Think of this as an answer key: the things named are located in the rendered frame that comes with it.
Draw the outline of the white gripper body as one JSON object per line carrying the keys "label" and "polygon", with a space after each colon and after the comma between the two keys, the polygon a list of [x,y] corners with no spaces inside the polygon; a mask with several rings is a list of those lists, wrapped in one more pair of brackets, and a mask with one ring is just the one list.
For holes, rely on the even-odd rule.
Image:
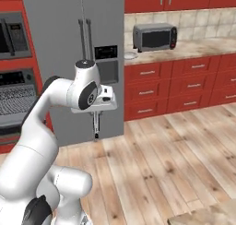
{"label": "white gripper body", "polygon": [[111,111],[117,108],[117,101],[115,94],[112,93],[105,93],[101,94],[94,103],[88,107],[86,110],[79,110],[72,108],[72,113],[92,113],[92,112],[104,112],[104,111]]}

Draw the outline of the white plate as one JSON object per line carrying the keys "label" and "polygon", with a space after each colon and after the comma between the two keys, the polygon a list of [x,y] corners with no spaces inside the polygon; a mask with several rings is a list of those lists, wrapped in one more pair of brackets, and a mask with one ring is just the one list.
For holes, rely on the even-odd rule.
{"label": "white plate", "polygon": [[137,53],[133,53],[133,52],[127,52],[124,54],[124,59],[125,60],[133,60],[136,59],[138,57]]}

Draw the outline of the grey built-in oven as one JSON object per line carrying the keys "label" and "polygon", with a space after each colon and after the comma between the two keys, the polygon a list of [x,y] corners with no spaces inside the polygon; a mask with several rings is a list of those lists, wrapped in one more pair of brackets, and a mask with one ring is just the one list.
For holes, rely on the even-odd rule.
{"label": "grey built-in oven", "polygon": [[0,136],[18,133],[37,98],[32,68],[0,72]]}

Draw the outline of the grey toaster oven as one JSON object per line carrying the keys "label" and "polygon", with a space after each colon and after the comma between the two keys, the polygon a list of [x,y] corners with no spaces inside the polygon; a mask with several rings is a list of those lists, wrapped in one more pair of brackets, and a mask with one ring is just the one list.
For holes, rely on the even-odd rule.
{"label": "grey toaster oven", "polygon": [[177,28],[169,23],[137,24],[133,28],[133,48],[139,53],[173,50]]}

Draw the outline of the red tall oven cabinet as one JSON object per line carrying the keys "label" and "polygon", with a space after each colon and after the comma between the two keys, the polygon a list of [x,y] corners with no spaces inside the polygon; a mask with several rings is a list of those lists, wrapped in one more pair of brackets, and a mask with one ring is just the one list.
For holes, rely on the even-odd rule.
{"label": "red tall oven cabinet", "polygon": [[[23,5],[23,0],[0,0],[0,12],[11,12],[11,11],[20,11],[22,13],[24,26],[29,41],[29,47],[31,50],[31,57],[0,60],[0,72],[1,71],[8,72],[16,69],[32,68],[37,85],[37,97],[38,97],[42,88],[41,74],[30,34],[30,27],[28,24],[26,11]],[[20,136],[20,131],[18,133],[11,135],[0,136],[0,154],[4,154],[11,151],[11,149],[18,142],[19,136]]]}

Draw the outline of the red drawer run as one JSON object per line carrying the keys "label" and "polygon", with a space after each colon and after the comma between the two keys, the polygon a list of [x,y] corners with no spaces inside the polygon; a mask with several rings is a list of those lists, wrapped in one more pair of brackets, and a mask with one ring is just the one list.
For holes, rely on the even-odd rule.
{"label": "red drawer run", "polygon": [[236,53],[128,65],[124,119],[236,102]]}

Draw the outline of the grey fridge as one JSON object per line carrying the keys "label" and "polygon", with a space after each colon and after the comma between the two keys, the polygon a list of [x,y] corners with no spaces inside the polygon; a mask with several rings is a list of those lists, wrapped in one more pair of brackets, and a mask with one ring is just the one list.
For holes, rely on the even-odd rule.
{"label": "grey fridge", "polygon": [[118,108],[100,117],[99,137],[124,133],[124,0],[23,0],[41,79],[75,77],[76,61],[96,62]]}

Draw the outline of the grey built-in microwave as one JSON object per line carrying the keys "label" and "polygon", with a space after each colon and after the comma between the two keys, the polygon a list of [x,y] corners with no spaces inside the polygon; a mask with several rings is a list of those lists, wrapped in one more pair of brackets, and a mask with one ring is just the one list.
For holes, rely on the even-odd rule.
{"label": "grey built-in microwave", "polygon": [[31,57],[20,11],[0,12],[0,60]]}

